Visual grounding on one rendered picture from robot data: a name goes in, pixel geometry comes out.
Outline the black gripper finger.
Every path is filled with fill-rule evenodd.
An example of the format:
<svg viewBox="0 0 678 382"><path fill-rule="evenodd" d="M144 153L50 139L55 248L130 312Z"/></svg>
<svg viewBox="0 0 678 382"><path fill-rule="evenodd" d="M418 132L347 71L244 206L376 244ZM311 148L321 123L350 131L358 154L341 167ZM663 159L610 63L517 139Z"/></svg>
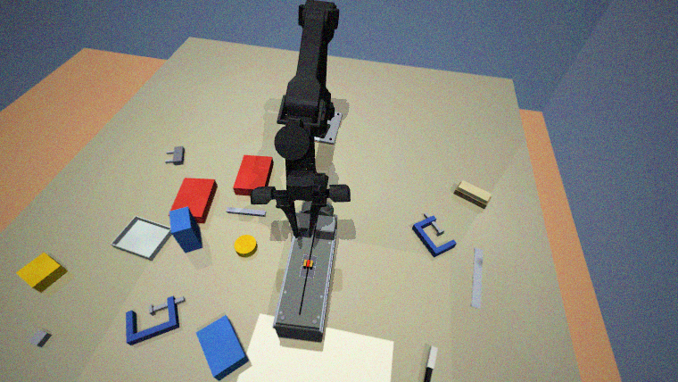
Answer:
<svg viewBox="0 0 678 382"><path fill-rule="evenodd" d="M326 203L311 203L310 206L310 226L309 226L309 237L312 235L312 231L314 229L315 221L318 216L318 213L320 211L321 207L326 207L327 206L327 200Z"/></svg>
<svg viewBox="0 0 678 382"><path fill-rule="evenodd" d="M289 220L291 228L293 230L294 236L295 236L295 238L297 238L298 237L298 227L297 227L294 201L292 201L289 205L276 205L276 208L282 209L282 211L285 213L286 217Z"/></svg>

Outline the shallow white square tray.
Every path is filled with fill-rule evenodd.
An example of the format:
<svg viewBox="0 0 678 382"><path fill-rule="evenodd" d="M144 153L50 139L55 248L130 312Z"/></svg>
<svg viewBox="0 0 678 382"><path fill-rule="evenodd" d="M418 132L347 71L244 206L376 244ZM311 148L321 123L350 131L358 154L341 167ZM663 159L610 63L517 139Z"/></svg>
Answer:
<svg viewBox="0 0 678 382"><path fill-rule="evenodd" d="M135 216L111 245L152 261L171 235L170 227Z"/></svg>

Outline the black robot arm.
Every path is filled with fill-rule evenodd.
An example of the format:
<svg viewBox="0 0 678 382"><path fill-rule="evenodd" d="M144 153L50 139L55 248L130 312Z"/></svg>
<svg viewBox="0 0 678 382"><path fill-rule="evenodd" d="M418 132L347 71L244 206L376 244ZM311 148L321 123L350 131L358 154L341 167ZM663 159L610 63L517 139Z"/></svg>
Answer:
<svg viewBox="0 0 678 382"><path fill-rule="evenodd" d="M297 72L287 85L277 117L277 124L285 126L274 140L277 153L287 160L314 158L314 137L325 138L330 128L327 120L335 116L326 88L327 45L334 38L338 21L335 3L307 0L299 5L298 24L303 30ZM317 173L315 164L308 164L307 170L297 169L296 163L289 165L287 200L309 202L325 189L326 173Z"/></svg>

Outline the yellow short cylinder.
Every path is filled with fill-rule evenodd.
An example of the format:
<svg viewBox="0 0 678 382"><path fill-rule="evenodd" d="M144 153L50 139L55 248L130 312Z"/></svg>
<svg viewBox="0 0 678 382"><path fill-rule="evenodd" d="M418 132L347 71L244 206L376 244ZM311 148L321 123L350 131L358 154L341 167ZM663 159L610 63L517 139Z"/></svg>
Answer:
<svg viewBox="0 0 678 382"><path fill-rule="evenodd" d="M254 255L257 248L258 246L255 238L250 235L240 236L235 242L236 252L241 257L250 257Z"/></svg>

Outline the blue c-clamp with grey screw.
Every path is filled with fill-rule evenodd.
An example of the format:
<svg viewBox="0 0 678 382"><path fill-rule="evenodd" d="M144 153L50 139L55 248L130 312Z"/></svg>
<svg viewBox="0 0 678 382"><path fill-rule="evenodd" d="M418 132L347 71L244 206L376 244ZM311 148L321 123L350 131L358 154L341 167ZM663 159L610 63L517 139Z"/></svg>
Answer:
<svg viewBox="0 0 678 382"><path fill-rule="evenodd" d="M425 227L432 225L434 227L434 229L437 231L437 234L436 234L437 236L442 235L443 232L444 232L444 229L440 229L437 226L437 224L435 223L436 218L435 218L434 215L430 217L429 214L426 212L426 213L424 213L424 216L426 217L426 219L421 220L420 222L414 224L412 229L416 233L418 238L422 241L422 243L425 245L425 247L430 252L430 254L433 257L436 257L439 254L444 253L444 252L450 250L451 248L453 248L456 245L456 242L454 241L454 239L452 239L451 241L449 241L449 242L447 242L443 245L440 245L438 247L436 247L434 245L432 240L428 237L428 235L426 234L426 232L422 228L425 228Z"/></svg>
<svg viewBox="0 0 678 382"><path fill-rule="evenodd" d="M161 334L167 333L171 330L179 328L178 321L178 307L177 304L183 303L185 301L184 296L178 299L175 299L173 296L167 298L167 303L153 307L149 306L149 313L154 316L157 311L164 310L168 308L169 311L169 321L162 323L161 325L148 328L137 332L136 330L136 313L133 311L126 312L126 340L129 345L134 345L136 343L142 342L146 339L159 336Z"/></svg>

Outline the red rectangular block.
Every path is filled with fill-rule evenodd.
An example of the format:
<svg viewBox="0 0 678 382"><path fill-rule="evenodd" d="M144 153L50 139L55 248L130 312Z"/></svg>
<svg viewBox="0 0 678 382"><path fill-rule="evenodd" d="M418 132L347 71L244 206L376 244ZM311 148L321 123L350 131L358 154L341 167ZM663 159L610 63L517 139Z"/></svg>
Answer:
<svg viewBox="0 0 678 382"><path fill-rule="evenodd" d="M215 179L185 178L170 210L188 206L197 223L205 223L217 188Z"/></svg>
<svg viewBox="0 0 678 382"><path fill-rule="evenodd" d="M233 187L235 194L251 195L256 187L267 187L273 165L272 157L244 155Z"/></svg>

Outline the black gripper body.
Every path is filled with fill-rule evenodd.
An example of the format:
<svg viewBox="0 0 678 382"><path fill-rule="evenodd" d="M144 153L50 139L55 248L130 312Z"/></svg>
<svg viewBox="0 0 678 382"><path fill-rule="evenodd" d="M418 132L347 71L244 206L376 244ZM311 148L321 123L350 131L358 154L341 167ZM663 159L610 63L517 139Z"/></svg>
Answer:
<svg viewBox="0 0 678 382"><path fill-rule="evenodd" d="M308 169L308 164L315 164L315 158L303 158L298 160L285 159L286 176L291 163L297 164L297 169ZM316 164L315 164L316 165ZM334 203L350 202L351 190L346 185L329 185L325 193L315 193L313 203L326 203L330 198ZM292 201L287 200L286 190L276 190L275 187L256 187L251 192L251 204L268 204L271 200L276 200L277 205L289 205Z"/></svg>

